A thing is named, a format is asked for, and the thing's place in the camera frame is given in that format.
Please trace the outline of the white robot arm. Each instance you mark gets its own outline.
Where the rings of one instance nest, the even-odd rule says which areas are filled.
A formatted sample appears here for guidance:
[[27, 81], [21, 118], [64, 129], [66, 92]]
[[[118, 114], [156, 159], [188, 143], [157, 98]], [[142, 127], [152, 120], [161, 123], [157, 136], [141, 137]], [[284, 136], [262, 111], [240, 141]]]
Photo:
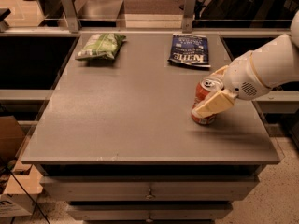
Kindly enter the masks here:
[[236, 99], [253, 100], [274, 87], [299, 80], [299, 11], [291, 23], [291, 33], [283, 34], [249, 50], [205, 77], [202, 86], [211, 91], [192, 108], [198, 119], [216, 115], [234, 106]]

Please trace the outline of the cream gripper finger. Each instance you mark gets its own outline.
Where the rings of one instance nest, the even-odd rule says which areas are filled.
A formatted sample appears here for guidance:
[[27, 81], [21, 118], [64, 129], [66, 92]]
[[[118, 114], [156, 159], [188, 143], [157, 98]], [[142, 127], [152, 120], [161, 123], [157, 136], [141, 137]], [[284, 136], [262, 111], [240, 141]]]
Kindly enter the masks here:
[[211, 74], [212, 77], [223, 78], [226, 70], [228, 69], [228, 65], [223, 66], [222, 68], [216, 70]]
[[200, 119], [218, 114], [235, 105], [237, 94], [227, 89], [212, 91], [193, 109], [193, 114]]

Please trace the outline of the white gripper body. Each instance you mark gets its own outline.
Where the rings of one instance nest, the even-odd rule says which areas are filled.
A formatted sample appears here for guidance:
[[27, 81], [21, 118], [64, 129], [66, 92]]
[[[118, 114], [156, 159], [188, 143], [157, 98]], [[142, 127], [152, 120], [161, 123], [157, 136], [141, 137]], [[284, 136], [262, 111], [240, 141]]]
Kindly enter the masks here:
[[247, 51], [234, 59], [224, 72], [224, 88], [234, 92], [238, 99], [253, 100], [271, 91], [255, 67], [256, 54], [260, 52], [260, 49]]

